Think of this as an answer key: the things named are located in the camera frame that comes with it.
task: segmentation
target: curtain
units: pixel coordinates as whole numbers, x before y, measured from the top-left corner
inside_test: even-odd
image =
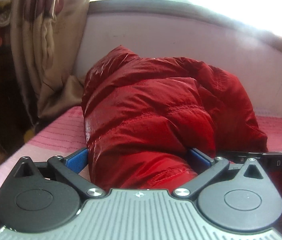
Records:
[[[82,82],[71,75],[89,0],[11,0],[11,49],[30,120],[52,120],[80,104]]]

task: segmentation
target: metal screw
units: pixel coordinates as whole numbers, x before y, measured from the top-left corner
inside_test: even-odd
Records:
[[[190,191],[187,188],[177,188],[174,190],[174,194],[180,197],[186,197],[190,195]]]
[[[91,188],[87,191],[87,194],[91,197],[99,197],[104,194],[104,191],[100,188]]]

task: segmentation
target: ribbed surface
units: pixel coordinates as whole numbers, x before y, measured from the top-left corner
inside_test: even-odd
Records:
[[[273,230],[257,235],[231,234],[207,223],[189,201],[165,190],[113,190],[89,200],[67,225],[46,233],[3,230],[0,240],[280,240]]]

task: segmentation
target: mattress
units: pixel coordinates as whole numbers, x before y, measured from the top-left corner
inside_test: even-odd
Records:
[[[268,149],[282,151],[282,118],[264,109],[254,109],[260,129],[268,135]],[[83,114],[80,106],[75,106],[48,125],[7,161],[0,165],[0,186],[22,156],[30,156],[35,162],[46,161],[54,155],[67,156],[85,147]],[[88,167],[81,173],[89,179]]]

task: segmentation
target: bed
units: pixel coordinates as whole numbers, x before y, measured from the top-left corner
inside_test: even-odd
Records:
[[[282,151],[282,118],[264,109],[255,109],[260,128],[268,135],[270,151]],[[0,165],[0,186],[12,167],[22,156],[33,161],[46,161],[54,155],[68,154],[85,147],[83,115],[80,106],[75,106],[48,125],[20,150]],[[89,179],[88,167],[80,173]]]

